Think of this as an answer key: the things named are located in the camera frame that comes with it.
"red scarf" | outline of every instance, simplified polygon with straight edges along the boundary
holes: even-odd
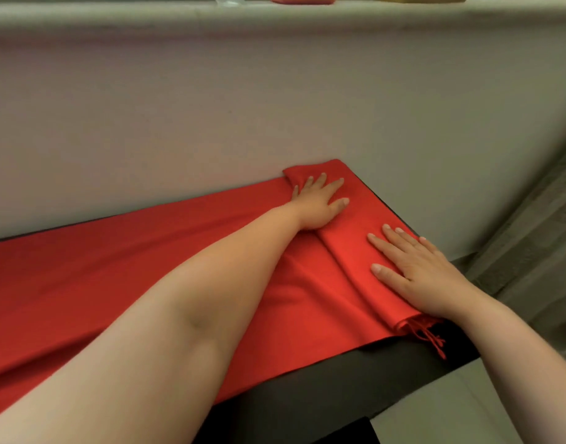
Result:
[[[286,178],[0,242],[0,412],[76,355],[151,285],[206,246],[326,172],[349,207],[291,242],[266,288],[216,402],[373,341],[427,331],[422,315],[369,267],[394,268],[366,240],[409,228],[339,160]]]

